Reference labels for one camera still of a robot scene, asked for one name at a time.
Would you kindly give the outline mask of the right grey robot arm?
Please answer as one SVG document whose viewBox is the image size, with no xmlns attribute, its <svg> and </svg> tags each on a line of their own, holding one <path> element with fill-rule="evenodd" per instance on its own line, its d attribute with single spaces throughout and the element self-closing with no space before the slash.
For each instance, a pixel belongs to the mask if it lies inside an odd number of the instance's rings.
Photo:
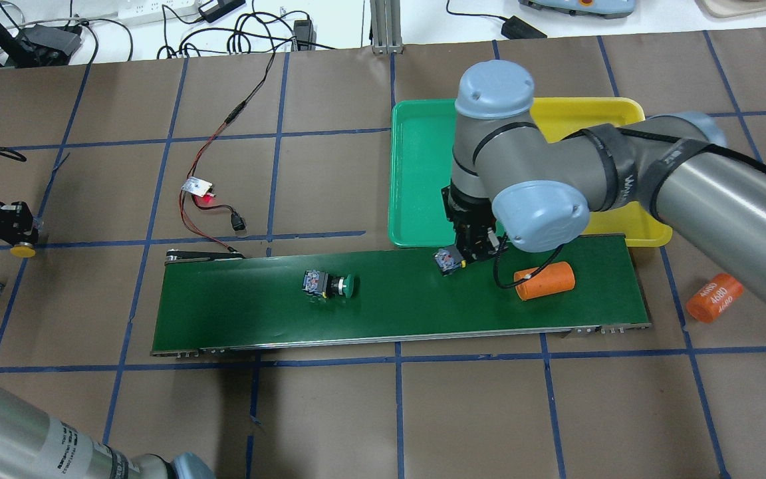
<svg viewBox="0 0 766 479">
<path fill-rule="evenodd" d="M 511 61 L 469 67 L 455 98 L 451 180 L 442 196 L 455 243 L 449 275 L 508 246 L 557 253 L 593 212 L 638 202 L 766 302 L 766 164 L 727 147 L 701 112 L 581 128 L 545 139 L 535 82 Z"/>
</svg>

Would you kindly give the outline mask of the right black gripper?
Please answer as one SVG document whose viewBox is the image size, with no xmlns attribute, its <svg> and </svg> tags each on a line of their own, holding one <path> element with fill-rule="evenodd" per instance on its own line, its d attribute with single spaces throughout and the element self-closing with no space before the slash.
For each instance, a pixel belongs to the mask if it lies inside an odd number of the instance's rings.
<svg viewBox="0 0 766 479">
<path fill-rule="evenodd" d="M 444 212 L 455 231 L 455 246 L 468 263 L 499 257 L 507 249 L 498 236 L 491 202 L 463 193 L 456 187 L 441 190 Z"/>
</svg>

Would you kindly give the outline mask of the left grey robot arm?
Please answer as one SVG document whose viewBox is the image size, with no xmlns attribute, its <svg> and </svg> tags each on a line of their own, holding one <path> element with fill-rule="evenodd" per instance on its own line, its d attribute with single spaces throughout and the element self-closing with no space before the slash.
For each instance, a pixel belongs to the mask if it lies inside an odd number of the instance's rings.
<svg viewBox="0 0 766 479">
<path fill-rule="evenodd" d="M 25 160 L 1 147 L 0 157 Z M 0 202 L 0 240 L 13 255 L 32 257 L 38 239 L 27 203 Z M 0 387 L 0 478 L 213 477 L 213 470 L 191 452 L 173 460 L 155 454 L 128 457 Z"/>
</svg>

